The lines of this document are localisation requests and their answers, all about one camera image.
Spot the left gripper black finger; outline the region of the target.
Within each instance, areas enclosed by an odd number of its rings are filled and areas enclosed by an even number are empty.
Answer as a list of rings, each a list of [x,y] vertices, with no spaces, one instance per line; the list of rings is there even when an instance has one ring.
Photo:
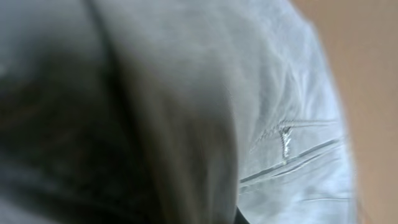
[[[234,224],[249,224],[249,222],[246,220],[244,215],[241,213],[240,209],[237,207],[236,208],[236,215],[234,218]]]

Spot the grey cotton shorts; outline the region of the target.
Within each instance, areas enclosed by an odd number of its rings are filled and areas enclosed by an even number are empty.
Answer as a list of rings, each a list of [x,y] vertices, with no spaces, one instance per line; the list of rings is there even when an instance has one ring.
[[[2,223],[356,223],[354,172],[289,1],[1,2]]]

